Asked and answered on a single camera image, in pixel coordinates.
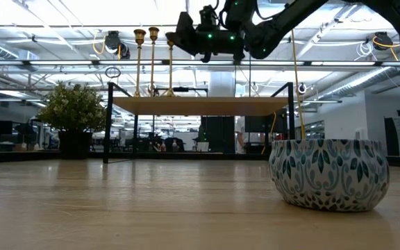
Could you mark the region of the black cabinet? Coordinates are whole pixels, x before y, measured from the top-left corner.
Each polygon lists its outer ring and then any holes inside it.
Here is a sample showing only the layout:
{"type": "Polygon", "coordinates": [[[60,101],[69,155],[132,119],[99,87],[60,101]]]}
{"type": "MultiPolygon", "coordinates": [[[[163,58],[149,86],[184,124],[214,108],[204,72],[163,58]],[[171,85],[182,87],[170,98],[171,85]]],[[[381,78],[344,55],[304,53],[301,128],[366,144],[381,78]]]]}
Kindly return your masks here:
{"type": "Polygon", "coordinates": [[[201,125],[206,133],[209,149],[215,153],[235,153],[234,116],[203,116],[201,125]]]}

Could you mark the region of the dark background monitor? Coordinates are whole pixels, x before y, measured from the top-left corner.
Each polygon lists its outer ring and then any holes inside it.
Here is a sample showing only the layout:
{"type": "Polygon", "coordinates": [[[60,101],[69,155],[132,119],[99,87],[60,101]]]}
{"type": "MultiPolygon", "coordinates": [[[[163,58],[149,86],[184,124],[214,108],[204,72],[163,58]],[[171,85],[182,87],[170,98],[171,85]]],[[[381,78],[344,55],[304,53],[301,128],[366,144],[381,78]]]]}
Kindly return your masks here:
{"type": "Polygon", "coordinates": [[[244,127],[248,133],[287,133],[287,122],[286,109],[280,109],[266,116],[246,116],[244,127]]]}

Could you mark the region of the person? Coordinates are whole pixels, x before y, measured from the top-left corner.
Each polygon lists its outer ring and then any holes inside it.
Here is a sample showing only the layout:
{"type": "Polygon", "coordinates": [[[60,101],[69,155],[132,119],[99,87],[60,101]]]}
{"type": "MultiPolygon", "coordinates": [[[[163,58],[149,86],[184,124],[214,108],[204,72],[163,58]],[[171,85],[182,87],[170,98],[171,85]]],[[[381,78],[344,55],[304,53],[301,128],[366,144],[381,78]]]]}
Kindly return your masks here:
{"type": "Polygon", "coordinates": [[[246,132],[245,117],[239,117],[235,123],[235,133],[237,134],[236,152],[238,154],[246,154],[246,145],[248,142],[257,142],[258,134],[246,132]]]}

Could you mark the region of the small plant in white pot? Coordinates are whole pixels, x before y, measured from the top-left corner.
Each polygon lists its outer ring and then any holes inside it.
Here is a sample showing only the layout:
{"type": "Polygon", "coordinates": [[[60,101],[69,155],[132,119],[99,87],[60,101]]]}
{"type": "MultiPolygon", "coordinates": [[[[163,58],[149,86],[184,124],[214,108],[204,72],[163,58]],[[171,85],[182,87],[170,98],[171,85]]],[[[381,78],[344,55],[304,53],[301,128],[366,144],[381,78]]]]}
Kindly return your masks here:
{"type": "Polygon", "coordinates": [[[197,135],[197,151],[198,152],[208,152],[209,142],[206,137],[206,131],[203,126],[199,127],[197,135]]]}

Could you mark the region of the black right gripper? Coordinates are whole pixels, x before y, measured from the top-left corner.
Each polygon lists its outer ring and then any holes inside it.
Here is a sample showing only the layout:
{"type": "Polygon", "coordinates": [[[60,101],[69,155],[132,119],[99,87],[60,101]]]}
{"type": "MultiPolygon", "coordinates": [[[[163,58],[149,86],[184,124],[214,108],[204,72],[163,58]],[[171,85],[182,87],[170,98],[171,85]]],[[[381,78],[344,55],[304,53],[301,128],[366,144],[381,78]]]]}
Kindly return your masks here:
{"type": "Polygon", "coordinates": [[[204,57],[203,63],[208,63],[211,55],[219,53],[232,54],[235,63],[239,63],[245,57],[244,40],[241,35],[225,30],[199,31],[199,52],[195,48],[196,32],[193,27],[191,16],[187,12],[180,12],[176,30],[166,32],[168,41],[173,42],[175,46],[184,50],[191,56],[200,53],[204,57]]]}

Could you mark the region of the tall brass candlestick holder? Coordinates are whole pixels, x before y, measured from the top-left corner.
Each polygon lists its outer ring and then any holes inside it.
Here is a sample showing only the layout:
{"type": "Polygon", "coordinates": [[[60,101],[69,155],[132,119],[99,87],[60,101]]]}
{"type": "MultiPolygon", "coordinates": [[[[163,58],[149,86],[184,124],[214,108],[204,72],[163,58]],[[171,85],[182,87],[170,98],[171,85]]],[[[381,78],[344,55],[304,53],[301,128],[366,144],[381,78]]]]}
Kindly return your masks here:
{"type": "Polygon", "coordinates": [[[156,48],[156,40],[158,39],[159,28],[156,26],[152,26],[149,28],[149,35],[151,39],[151,78],[150,78],[150,96],[154,97],[154,66],[155,66],[155,48],[156,48]]]}

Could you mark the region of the wooden shelf riser black legs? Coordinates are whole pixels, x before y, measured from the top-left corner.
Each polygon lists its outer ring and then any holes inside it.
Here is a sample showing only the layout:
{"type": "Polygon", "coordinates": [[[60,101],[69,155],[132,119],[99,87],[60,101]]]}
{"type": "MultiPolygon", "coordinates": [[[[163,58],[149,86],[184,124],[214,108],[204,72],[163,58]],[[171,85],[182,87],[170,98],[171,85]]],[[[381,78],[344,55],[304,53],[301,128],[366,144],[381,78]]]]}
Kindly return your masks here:
{"type": "Polygon", "coordinates": [[[126,90],[113,82],[108,83],[108,98],[106,118],[104,122],[103,163],[109,163],[110,158],[131,160],[264,160],[266,152],[260,155],[231,156],[220,153],[138,153],[137,130],[133,129],[133,152],[112,153],[110,151],[110,129],[112,123],[113,106],[117,105],[129,111],[138,120],[140,115],[183,115],[183,116],[261,116],[267,118],[284,107],[294,112],[294,87],[287,82],[270,97],[114,97],[113,92],[119,90],[124,94],[126,90]]]}

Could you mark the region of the green potted plant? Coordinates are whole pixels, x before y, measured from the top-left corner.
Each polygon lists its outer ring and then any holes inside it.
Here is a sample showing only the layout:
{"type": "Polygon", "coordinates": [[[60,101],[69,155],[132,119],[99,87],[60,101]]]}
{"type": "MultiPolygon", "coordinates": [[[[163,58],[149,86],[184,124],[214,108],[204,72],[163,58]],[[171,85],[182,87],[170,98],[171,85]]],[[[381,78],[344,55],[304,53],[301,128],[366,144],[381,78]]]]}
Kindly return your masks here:
{"type": "Polygon", "coordinates": [[[37,118],[58,131],[59,151],[65,160],[88,158],[92,135],[105,128],[106,108],[102,96],[93,87],[68,86],[58,81],[47,95],[48,104],[37,118]]]}

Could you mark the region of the candle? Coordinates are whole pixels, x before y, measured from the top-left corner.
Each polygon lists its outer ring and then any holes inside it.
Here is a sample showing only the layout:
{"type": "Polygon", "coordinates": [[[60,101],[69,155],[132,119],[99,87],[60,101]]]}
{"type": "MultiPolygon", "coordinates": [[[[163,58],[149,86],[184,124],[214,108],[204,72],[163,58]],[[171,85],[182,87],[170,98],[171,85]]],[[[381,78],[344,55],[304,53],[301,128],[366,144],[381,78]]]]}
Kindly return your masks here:
{"type": "Polygon", "coordinates": [[[335,212],[373,210],[390,186],[382,144],[371,140],[279,140],[269,173],[289,204],[335,212]]]}

